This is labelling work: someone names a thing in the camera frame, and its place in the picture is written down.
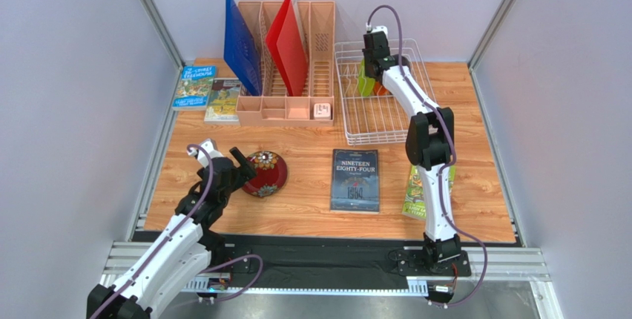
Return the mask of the red floral plate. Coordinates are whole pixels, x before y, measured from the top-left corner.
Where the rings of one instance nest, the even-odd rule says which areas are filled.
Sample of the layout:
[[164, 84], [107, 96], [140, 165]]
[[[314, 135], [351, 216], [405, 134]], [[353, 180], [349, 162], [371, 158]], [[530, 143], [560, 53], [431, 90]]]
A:
[[286, 184], [289, 169], [279, 154], [273, 151], [257, 151], [249, 154], [246, 159], [254, 166], [257, 176], [241, 188], [245, 193], [254, 197], [269, 197]]

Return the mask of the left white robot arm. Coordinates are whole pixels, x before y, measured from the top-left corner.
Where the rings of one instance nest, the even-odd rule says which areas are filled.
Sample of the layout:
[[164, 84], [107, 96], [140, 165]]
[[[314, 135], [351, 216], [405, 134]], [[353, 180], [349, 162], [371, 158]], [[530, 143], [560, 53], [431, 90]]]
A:
[[187, 152], [201, 165], [200, 181], [140, 259], [113, 284], [92, 289], [87, 318], [158, 318], [197, 275], [220, 273], [253, 257], [229, 259], [224, 237], [210, 229], [230, 196], [257, 176], [253, 163], [236, 147], [231, 158], [224, 157], [212, 139], [188, 145]]

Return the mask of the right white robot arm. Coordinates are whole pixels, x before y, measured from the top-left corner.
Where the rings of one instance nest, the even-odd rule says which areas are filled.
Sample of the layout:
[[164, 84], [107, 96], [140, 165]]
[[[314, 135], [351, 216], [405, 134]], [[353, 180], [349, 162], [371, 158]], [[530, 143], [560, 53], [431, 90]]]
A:
[[461, 254], [452, 220], [450, 169], [454, 163], [454, 114], [440, 108], [414, 80], [403, 54], [392, 54], [385, 27], [363, 36], [366, 76], [383, 85], [409, 117], [405, 148], [421, 179], [426, 225], [421, 260], [428, 272], [448, 269]]

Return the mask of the green plate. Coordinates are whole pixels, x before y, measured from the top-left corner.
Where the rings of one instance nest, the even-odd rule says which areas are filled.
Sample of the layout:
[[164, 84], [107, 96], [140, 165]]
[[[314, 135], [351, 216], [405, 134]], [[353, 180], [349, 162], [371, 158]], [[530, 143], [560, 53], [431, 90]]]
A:
[[371, 96], [375, 86], [375, 80], [366, 75], [365, 59], [362, 59], [358, 68], [358, 93], [362, 97]]

